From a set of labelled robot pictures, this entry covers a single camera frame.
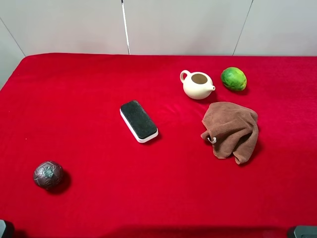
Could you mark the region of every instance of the teapot spout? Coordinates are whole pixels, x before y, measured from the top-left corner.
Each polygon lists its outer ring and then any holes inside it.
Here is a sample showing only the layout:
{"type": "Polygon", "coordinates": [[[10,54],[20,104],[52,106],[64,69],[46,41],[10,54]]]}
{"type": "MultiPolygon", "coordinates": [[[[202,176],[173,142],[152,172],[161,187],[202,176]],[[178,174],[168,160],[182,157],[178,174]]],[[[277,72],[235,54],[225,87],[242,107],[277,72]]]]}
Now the teapot spout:
{"type": "Polygon", "coordinates": [[[207,89],[208,89],[208,91],[212,92],[212,91],[214,91],[216,89],[216,87],[213,86],[212,84],[210,84],[210,85],[208,85],[207,89]]]}

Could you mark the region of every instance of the black felt pad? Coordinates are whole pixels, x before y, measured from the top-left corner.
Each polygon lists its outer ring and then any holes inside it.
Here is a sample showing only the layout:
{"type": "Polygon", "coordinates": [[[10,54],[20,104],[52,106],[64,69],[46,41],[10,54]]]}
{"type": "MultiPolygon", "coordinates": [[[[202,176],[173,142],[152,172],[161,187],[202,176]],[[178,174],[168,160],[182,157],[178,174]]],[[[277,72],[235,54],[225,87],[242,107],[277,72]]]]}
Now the black felt pad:
{"type": "Polygon", "coordinates": [[[123,104],[121,111],[140,139],[145,139],[158,130],[149,115],[137,101],[133,100],[123,104]]]}

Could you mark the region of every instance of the ball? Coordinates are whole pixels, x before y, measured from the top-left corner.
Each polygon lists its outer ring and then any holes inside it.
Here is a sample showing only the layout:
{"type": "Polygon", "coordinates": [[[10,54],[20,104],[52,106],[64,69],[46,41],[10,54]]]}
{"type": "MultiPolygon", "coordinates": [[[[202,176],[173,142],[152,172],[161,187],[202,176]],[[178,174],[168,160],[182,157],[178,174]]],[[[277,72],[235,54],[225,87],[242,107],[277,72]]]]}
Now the ball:
{"type": "Polygon", "coordinates": [[[233,91],[242,91],[247,86],[247,78],[244,73],[236,68],[226,68],[221,74],[222,83],[233,91]]]}
{"type": "Polygon", "coordinates": [[[33,180],[37,186],[50,189],[62,181],[63,175],[64,171],[61,165],[54,161],[46,161],[35,169],[33,180]]]}

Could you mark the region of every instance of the brown towel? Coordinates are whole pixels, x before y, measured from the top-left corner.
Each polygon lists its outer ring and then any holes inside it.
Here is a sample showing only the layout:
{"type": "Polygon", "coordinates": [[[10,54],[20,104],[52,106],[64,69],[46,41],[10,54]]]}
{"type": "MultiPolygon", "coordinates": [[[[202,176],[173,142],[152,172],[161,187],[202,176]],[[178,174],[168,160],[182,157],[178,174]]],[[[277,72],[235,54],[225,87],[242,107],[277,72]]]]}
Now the brown towel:
{"type": "Polygon", "coordinates": [[[219,102],[210,104],[203,124],[207,131],[204,140],[213,141],[213,154],[224,159],[232,153],[237,164],[245,163],[251,157],[257,143],[259,129],[258,115],[249,108],[234,103],[219,102]]]}

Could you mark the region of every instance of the white hook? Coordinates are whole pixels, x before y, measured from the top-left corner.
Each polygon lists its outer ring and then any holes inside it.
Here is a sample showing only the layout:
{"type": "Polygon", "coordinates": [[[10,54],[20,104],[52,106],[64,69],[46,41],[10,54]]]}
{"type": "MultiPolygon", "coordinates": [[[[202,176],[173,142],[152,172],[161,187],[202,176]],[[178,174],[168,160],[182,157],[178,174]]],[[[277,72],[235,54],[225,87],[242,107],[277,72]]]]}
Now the white hook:
{"type": "Polygon", "coordinates": [[[208,139],[208,141],[209,141],[211,144],[215,144],[215,143],[217,142],[216,137],[213,137],[213,138],[212,138],[212,141],[211,141],[211,138],[210,138],[209,136],[207,137],[207,139],[208,139]]]}

